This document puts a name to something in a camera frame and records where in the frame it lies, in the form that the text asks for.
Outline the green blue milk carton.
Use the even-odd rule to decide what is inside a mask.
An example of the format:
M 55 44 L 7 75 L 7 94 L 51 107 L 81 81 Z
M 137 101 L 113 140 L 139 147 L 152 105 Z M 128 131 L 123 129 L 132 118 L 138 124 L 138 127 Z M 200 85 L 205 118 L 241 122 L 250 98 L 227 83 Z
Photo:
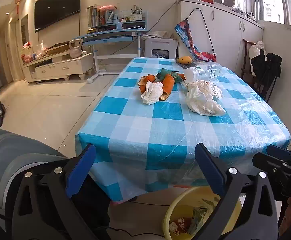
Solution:
M 199 203 L 193 208 L 192 223 L 187 232 L 188 234 L 193 236 L 202 228 L 203 224 L 216 208 L 219 200 L 218 197 L 214 197 L 213 200 L 207 200 L 204 198 L 199 200 Z

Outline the red white snack bag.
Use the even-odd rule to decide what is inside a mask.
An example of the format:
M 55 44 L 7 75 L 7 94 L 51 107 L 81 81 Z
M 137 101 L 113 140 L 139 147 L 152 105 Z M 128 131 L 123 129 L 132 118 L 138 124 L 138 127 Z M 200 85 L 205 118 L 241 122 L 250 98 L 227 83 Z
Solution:
M 169 224 L 169 231 L 178 236 L 181 233 L 187 233 L 192 223 L 191 218 L 181 217 L 173 220 Z

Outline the clear plastic water bottle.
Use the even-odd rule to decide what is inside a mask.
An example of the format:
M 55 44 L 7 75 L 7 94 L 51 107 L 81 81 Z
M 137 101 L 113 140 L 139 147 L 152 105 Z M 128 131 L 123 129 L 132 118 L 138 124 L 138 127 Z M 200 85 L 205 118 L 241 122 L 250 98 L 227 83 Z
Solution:
M 212 81 L 221 75 L 222 67 L 216 62 L 197 62 L 184 71 L 185 83 L 194 81 Z

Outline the dark wooden chair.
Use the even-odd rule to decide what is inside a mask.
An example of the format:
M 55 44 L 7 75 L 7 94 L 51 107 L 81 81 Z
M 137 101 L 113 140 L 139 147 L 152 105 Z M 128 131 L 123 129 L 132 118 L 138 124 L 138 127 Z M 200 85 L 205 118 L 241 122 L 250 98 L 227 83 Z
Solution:
M 267 53 L 262 41 L 252 42 L 242 40 L 245 45 L 244 64 L 241 69 L 241 79 L 244 76 L 250 81 L 248 84 L 266 102 L 272 95 L 274 86 L 280 78 L 282 58 L 273 53 Z

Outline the black jacket on chair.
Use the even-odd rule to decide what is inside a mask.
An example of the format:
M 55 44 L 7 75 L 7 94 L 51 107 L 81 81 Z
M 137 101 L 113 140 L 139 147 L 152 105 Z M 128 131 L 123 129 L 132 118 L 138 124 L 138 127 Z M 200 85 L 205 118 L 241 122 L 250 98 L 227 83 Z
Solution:
M 252 59 L 252 66 L 256 78 L 266 90 L 269 89 L 275 78 L 280 77 L 282 71 L 281 64 L 282 58 L 273 53 L 267 53 L 265 60 L 262 50 L 259 56 Z

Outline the crumpled white paper wrapper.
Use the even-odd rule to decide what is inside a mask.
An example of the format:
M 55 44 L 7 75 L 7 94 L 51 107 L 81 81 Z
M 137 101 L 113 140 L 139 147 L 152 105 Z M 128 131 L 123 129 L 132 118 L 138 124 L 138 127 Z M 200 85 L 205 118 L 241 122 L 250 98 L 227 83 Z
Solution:
M 221 89 L 208 81 L 197 80 L 186 85 L 188 89 L 186 104 L 188 108 L 199 115 L 223 116 L 226 111 L 215 101 L 222 99 Z

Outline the white bag on chair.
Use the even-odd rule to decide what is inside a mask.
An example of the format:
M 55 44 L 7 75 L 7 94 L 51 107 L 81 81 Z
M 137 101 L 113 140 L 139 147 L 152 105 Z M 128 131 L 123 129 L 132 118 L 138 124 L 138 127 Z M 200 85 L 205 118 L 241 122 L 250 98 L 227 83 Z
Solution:
M 259 56 L 261 50 L 264 52 L 264 59 L 266 60 L 267 52 L 265 50 L 265 44 L 263 43 L 263 41 L 258 41 L 257 43 L 252 45 L 250 47 L 250 49 L 248 50 L 249 58 L 250 58 L 251 73 L 252 73 L 253 77 L 256 77 L 256 74 L 254 73 L 254 69 L 253 69 L 253 66 L 252 66 L 252 59 L 254 57 Z

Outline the green crumpled wrapper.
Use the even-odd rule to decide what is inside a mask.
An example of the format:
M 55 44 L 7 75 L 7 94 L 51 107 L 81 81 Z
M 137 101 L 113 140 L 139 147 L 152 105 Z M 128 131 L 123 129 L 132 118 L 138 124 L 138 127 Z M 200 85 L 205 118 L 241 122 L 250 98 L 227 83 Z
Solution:
M 167 75 L 170 75 L 175 83 L 181 83 L 185 77 L 183 73 L 179 73 L 176 70 L 168 70 L 165 68 L 162 68 L 161 71 L 156 75 L 156 78 L 160 81 L 163 81 Z

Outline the dark glass fruit bowl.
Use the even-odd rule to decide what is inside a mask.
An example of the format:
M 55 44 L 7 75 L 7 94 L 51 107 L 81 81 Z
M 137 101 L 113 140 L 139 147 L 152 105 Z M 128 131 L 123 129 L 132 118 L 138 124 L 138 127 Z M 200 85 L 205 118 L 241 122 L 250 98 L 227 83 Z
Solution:
M 202 62 L 200 60 L 192 59 L 191 57 L 188 57 L 188 56 L 179 57 L 175 61 L 183 69 L 196 67 L 199 63 Z

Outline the orange peel piece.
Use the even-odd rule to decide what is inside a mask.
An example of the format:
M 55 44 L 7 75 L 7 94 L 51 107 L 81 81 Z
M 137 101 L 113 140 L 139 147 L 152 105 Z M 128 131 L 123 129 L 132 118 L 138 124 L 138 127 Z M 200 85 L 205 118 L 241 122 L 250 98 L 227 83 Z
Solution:
M 166 74 L 163 81 L 163 92 L 165 94 L 170 94 L 171 91 L 173 90 L 174 84 L 175 84 L 175 79 L 170 75 L 170 74 Z

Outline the yellow mango with spot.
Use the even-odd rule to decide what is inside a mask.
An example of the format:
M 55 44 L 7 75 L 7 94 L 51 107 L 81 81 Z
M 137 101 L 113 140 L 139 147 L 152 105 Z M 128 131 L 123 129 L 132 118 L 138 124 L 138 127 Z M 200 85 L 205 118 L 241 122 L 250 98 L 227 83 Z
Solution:
M 192 63 L 192 58 L 189 56 L 183 56 L 183 57 L 179 57 L 176 60 L 177 63 L 179 64 L 191 64 Z

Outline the white crumpled tissue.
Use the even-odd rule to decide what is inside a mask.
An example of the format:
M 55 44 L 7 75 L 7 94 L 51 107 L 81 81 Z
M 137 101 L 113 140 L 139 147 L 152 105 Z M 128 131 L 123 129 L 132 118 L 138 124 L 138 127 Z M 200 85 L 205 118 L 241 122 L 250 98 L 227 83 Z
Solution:
M 163 84 L 161 82 L 153 83 L 150 80 L 145 85 L 145 92 L 141 95 L 144 104 L 152 105 L 160 100 L 163 94 Z

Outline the white small dishwasher appliance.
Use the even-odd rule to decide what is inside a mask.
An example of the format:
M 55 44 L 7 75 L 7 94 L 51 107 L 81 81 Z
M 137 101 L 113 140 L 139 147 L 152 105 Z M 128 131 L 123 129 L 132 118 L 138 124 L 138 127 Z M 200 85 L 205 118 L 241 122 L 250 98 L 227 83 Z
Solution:
M 161 59 L 176 59 L 178 42 L 167 38 L 147 38 L 144 41 L 144 56 Z

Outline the black flat television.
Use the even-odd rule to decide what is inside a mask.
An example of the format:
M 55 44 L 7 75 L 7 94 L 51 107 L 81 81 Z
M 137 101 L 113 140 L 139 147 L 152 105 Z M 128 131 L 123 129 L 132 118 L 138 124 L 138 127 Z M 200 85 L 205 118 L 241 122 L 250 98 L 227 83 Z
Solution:
M 37 0 L 34 6 L 35 32 L 79 12 L 80 0 Z

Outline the white wall cabinet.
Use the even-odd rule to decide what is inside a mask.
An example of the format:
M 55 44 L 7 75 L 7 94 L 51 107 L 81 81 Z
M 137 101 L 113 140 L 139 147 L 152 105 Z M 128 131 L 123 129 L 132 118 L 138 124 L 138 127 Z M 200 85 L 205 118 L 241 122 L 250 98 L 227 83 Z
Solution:
M 233 12 L 220 4 L 198 0 L 178 0 L 178 22 L 187 19 L 195 46 L 211 53 L 214 48 L 216 61 L 240 75 L 248 67 L 244 40 L 258 42 L 264 29 L 258 23 Z

